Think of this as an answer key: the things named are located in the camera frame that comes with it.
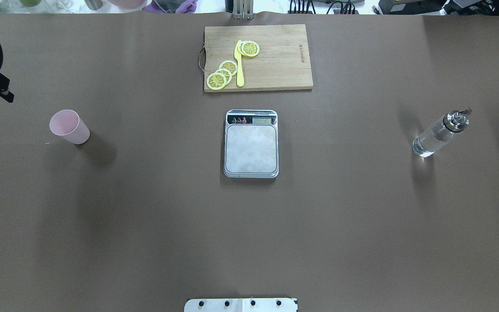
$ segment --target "lemon slice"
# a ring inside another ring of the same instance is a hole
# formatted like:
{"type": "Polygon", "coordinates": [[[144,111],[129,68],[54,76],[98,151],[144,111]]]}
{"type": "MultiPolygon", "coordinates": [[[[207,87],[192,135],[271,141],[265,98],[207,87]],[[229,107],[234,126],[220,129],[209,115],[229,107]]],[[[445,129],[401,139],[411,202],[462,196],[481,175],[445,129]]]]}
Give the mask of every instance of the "lemon slice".
{"type": "Polygon", "coordinates": [[[212,73],[207,78],[207,86],[211,90],[220,90],[226,86],[226,77],[221,73],[212,73]]]}
{"type": "Polygon", "coordinates": [[[232,81],[232,73],[230,73],[230,71],[228,69],[220,68],[220,69],[217,69],[215,72],[221,73],[226,77],[226,85],[228,85],[230,83],[230,81],[232,81]]]}
{"type": "Polygon", "coordinates": [[[240,45],[240,53],[247,57],[255,57],[259,54],[259,44],[255,41],[243,41],[240,45]]]}
{"type": "Polygon", "coordinates": [[[231,61],[229,59],[222,62],[218,67],[219,69],[221,68],[228,69],[232,75],[236,75],[236,72],[238,71],[238,65],[236,64],[236,62],[231,61]]]}

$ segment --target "yellow knife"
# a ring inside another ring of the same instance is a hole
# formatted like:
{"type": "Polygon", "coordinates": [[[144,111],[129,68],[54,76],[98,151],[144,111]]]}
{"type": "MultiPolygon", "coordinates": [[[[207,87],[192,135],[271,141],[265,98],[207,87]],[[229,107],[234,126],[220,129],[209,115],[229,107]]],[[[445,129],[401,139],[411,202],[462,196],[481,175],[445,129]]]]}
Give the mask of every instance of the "yellow knife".
{"type": "Polygon", "coordinates": [[[238,47],[242,44],[241,40],[238,40],[238,43],[236,43],[236,46],[234,47],[234,59],[236,59],[236,62],[238,63],[238,72],[236,73],[236,85],[238,87],[243,87],[244,86],[244,72],[242,71],[242,55],[240,54],[240,51],[238,50],[238,47]]]}

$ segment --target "purple cloth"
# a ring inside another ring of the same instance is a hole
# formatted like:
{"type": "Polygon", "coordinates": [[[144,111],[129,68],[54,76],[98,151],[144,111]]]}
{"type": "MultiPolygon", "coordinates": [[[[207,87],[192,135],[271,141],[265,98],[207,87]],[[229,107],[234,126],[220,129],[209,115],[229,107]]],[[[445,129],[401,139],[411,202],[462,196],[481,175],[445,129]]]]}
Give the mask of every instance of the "purple cloth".
{"type": "MultiPolygon", "coordinates": [[[[186,0],[183,4],[176,9],[175,13],[193,13],[196,12],[196,2],[198,0],[186,0]]],[[[155,3],[151,1],[151,4],[143,8],[142,10],[152,13],[164,13],[163,10],[155,3]]]]}

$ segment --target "wooden cutting board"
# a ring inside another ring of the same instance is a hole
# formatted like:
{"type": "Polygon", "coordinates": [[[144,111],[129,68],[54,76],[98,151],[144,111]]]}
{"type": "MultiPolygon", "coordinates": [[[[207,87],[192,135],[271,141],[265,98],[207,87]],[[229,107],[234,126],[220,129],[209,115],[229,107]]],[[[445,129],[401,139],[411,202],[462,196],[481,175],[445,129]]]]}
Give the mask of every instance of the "wooden cutting board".
{"type": "Polygon", "coordinates": [[[211,26],[205,28],[204,91],[274,91],[313,88],[311,62],[305,25],[211,26]],[[219,91],[207,86],[207,77],[220,63],[234,59],[238,40],[259,44],[259,55],[242,57],[245,85],[237,87],[236,77],[219,91]]]}

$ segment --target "metal bottle lid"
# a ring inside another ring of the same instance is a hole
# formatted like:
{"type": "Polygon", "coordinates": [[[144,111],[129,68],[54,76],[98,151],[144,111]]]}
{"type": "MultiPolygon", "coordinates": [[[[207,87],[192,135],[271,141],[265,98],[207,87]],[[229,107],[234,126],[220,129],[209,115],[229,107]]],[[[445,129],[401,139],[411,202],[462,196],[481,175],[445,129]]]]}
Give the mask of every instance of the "metal bottle lid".
{"type": "Polygon", "coordinates": [[[469,114],[471,114],[471,108],[469,107],[461,112],[452,110],[444,117],[444,126],[451,132],[462,132],[469,126],[469,117],[467,117],[469,114]]]}

